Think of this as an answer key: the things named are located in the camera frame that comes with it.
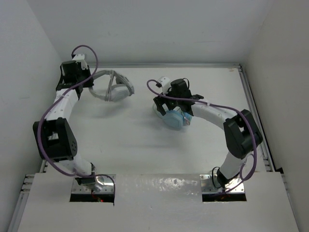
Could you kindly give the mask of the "grey white headphones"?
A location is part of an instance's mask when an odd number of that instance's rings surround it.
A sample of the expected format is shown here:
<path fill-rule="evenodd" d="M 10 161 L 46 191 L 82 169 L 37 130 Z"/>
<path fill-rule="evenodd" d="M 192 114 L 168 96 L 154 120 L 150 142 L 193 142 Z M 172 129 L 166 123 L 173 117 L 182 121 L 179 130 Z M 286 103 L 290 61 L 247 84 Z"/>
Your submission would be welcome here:
<path fill-rule="evenodd" d="M 135 93 L 133 84 L 124 75 L 115 70 L 102 70 L 94 74 L 93 79 L 108 75 L 110 77 L 108 88 L 104 95 L 98 94 L 93 87 L 88 88 L 90 94 L 106 102 L 119 102 Z"/>

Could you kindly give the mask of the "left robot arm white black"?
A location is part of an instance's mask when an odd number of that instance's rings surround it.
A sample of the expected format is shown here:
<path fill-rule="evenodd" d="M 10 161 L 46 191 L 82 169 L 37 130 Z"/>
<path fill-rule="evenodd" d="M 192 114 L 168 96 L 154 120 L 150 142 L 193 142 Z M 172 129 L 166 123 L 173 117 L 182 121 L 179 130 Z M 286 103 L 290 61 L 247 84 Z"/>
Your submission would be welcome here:
<path fill-rule="evenodd" d="M 93 86 L 93 79 L 70 89 L 75 84 L 87 79 L 91 73 L 84 58 L 75 56 L 60 65 L 60 80 L 56 86 L 56 97 L 51 109 L 43 119 L 33 124 L 33 132 L 40 157 L 50 160 L 50 164 L 61 164 L 69 170 L 66 175 L 78 179 L 94 174 L 93 164 L 78 154 L 76 138 L 69 125 L 69 118 L 74 105 L 81 97 L 85 87 Z"/>

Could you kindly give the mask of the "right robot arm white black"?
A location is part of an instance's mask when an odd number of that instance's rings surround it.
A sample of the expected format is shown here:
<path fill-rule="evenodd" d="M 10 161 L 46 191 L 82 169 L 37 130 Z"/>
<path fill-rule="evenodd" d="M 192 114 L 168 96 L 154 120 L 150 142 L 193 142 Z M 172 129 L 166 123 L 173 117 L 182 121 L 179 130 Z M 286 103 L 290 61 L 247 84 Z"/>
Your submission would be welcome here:
<path fill-rule="evenodd" d="M 203 96 L 191 93 L 186 78 L 171 81 L 161 77 L 155 84 L 162 92 L 154 97 L 153 109 L 168 126 L 180 130 L 198 117 L 224 131 L 228 154 L 217 169 L 213 184 L 223 189 L 237 176 L 242 181 L 251 178 L 256 169 L 257 147 L 263 137 L 250 111 L 205 102 Z"/>

